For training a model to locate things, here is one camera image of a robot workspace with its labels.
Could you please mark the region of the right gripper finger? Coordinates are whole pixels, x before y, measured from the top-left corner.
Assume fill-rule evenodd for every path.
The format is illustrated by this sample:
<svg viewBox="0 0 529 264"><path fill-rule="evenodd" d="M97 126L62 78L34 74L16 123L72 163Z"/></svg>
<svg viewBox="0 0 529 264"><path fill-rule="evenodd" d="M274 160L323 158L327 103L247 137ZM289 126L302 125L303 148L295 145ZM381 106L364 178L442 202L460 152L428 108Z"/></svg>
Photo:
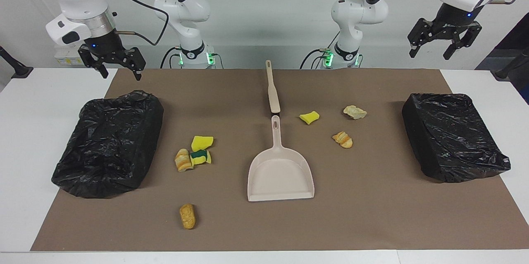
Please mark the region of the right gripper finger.
<svg viewBox="0 0 529 264"><path fill-rule="evenodd" d="M103 64L103 59L95 59L87 45L81 45L78 53L85 67L96 70L104 79L108 77L108 70Z"/></svg>
<svg viewBox="0 0 529 264"><path fill-rule="evenodd" d="M142 72L146 65L145 59L137 47L119 51L119 64L130 70L136 81L142 78Z"/></svg>

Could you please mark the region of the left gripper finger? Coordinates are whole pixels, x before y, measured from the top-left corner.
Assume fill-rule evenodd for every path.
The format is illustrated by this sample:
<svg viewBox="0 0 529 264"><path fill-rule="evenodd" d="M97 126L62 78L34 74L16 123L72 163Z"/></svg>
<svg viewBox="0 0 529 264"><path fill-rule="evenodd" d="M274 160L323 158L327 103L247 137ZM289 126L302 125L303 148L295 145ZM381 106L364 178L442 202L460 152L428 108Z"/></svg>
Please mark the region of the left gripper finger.
<svg viewBox="0 0 529 264"><path fill-rule="evenodd" d="M411 47L409 52L411 58L414 58L417 55L422 45L425 45L437 39L436 33L433 29L434 25L436 24L436 20L437 19L428 21L424 18L420 18L417 20L416 24L411 29L410 33L407 36Z"/></svg>
<svg viewBox="0 0 529 264"><path fill-rule="evenodd" d="M443 53L444 59L448 60L461 48L470 47L482 30L480 23L472 23L468 26L457 26L448 29L451 36L451 44Z"/></svg>

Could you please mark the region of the bread piece with pale side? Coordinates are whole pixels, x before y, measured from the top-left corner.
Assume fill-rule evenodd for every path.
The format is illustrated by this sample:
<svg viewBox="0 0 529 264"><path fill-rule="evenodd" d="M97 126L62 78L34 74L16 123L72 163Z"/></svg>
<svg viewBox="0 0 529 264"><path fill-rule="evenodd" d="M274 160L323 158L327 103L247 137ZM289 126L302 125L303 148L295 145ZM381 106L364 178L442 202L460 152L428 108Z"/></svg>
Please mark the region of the bread piece with pale side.
<svg viewBox="0 0 529 264"><path fill-rule="evenodd" d="M348 115L348 117L351 117L353 120L362 119L365 118L367 115L367 111L355 106L355 105L349 105L346 106L343 109L343 113Z"/></svg>

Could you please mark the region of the small yellow green sponge piece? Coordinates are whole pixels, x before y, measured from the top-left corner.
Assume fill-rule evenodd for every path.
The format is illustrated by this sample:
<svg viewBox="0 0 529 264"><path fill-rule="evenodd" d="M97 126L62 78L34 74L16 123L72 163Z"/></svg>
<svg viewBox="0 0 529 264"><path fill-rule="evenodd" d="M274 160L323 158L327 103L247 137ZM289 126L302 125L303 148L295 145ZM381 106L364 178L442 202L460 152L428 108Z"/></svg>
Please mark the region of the small yellow green sponge piece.
<svg viewBox="0 0 529 264"><path fill-rule="evenodd" d="M310 113L300 114L299 118L307 125L311 125L314 121L320 119L320 114L316 110L312 110Z"/></svg>

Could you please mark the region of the beige hand brush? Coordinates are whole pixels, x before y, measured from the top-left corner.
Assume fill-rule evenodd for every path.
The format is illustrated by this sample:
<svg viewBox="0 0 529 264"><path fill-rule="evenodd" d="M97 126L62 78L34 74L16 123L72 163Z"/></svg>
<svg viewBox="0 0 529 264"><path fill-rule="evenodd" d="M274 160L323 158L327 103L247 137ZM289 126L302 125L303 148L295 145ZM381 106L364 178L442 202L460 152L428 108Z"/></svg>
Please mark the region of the beige hand brush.
<svg viewBox="0 0 529 264"><path fill-rule="evenodd" d="M268 93L268 100L269 100L269 106L271 113L274 115L280 114L280 103L279 103L279 97L278 93L276 91L276 87L274 84L274 78L273 78L273 72L272 72L272 62L267 59L266 60L266 73L267 73L267 93Z"/></svg>

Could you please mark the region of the brown bread roll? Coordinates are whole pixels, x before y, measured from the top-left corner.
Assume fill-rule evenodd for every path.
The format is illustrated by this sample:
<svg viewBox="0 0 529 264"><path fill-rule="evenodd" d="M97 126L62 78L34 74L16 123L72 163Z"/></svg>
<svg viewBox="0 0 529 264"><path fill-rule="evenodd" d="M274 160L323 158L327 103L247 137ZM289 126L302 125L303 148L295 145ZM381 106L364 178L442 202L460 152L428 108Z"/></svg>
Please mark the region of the brown bread roll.
<svg viewBox="0 0 529 264"><path fill-rule="evenodd" d="M184 229L191 230L195 228L196 215L193 204L184 204L179 208L180 222Z"/></svg>

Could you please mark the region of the beige plastic dustpan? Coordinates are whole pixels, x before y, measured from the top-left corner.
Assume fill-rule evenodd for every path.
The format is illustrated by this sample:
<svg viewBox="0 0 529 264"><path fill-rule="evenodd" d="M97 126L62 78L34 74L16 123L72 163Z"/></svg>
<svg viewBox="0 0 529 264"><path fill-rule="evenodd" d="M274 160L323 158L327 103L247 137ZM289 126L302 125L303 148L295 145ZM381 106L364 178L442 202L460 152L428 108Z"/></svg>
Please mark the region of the beige plastic dustpan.
<svg viewBox="0 0 529 264"><path fill-rule="evenodd" d="M315 184L307 160L283 146L280 117L271 117L272 147L252 160L246 187L249 202L312 199Z"/></svg>

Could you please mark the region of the bin with black bag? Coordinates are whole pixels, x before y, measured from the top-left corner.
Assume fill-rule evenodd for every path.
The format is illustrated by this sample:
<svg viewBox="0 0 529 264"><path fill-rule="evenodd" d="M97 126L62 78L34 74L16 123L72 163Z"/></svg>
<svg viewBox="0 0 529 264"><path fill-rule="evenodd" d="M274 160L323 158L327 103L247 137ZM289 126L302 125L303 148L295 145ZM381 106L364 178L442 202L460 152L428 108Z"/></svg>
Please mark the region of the bin with black bag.
<svg viewBox="0 0 529 264"><path fill-rule="evenodd" d="M90 100L78 115L52 183L68 194L100 199L139 188L157 151L163 117L161 101L143 90Z"/></svg>
<svg viewBox="0 0 529 264"><path fill-rule="evenodd" d="M464 93L412 93L402 117L412 151L427 177L462 183L511 169L472 99Z"/></svg>

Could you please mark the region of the white labelled box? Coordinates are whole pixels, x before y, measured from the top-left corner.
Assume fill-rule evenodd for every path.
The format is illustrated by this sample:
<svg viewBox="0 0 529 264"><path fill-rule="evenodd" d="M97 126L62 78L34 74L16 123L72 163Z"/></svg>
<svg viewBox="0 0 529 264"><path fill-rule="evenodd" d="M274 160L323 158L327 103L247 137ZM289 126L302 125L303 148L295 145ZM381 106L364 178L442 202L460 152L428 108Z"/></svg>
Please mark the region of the white labelled box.
<svg viewBox="0 0 529 264"><path fill-rule="evenodd" d="M78 45L55 45L54 50L54 58L61 66L85 67L78 53Z"/></svg>

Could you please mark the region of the dark panel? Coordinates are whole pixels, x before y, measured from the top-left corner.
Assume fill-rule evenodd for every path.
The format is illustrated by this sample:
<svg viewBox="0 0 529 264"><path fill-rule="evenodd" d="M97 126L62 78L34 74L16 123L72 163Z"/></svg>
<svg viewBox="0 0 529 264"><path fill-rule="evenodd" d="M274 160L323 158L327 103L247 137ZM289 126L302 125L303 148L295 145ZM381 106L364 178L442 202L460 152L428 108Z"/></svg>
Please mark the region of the dark panel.
<svg viewBox="0 0 529 264"><path fill-rule="evenodd" d="M499 42L475 70L487 70L491 73L506 66L529 46L529 12L514 26L514 28ZM510 82L522 98L529 104L529 75L515 79L509 75Z"/></svg>

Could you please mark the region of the black clamp stand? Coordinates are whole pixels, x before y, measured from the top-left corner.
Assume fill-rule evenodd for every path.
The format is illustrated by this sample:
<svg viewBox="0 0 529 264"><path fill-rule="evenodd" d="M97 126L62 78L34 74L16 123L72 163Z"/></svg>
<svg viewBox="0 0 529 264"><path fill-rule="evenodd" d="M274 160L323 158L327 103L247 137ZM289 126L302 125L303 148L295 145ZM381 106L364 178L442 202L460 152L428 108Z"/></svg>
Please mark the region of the black clamp stand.
<svg viewBox="0 0 529 264"><path fill-rule="evenodd" d="M514 74L514 78L520 80L521 76L529 75L529 46L519 53L512 61L502 67L500 70L492 72L494 78L498 81L510 80L510 74Z"/></svg>
<svg viewBox="0 0 529 264"><path fill-rule="evenodd" d="M24 79L34 70L34 67L25 66L17 59L13 58L1 45L0 45L0 56L13 68L14 74L12 79Z"/></svg>

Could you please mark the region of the brown table mat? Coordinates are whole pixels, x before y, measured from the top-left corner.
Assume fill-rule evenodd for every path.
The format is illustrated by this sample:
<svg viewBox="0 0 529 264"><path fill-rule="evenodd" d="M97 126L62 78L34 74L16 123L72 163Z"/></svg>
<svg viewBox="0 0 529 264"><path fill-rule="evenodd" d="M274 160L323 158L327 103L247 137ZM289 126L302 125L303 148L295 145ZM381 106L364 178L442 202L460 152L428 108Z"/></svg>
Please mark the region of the brown table mat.
<svg viewBox="0 0 529 264"><path fill-rule="evenodd" d="M107 97L154 94L164 120L141 187L110 199L59 191L32 251L529 249L529 225L501 177L425 177L401 110L411 93L449 93L438 70L274 70L283 145L310 165L315 196L248 202L253 158L272 145L265 70L118 70ZM365 118L343 113L355 105ZM307 125L300 114L316 110ZM346 132L343 148L332 136ZM194 136L213 136L211 164L178 172ZM193 204L195 228L180 222Z"/></svg>

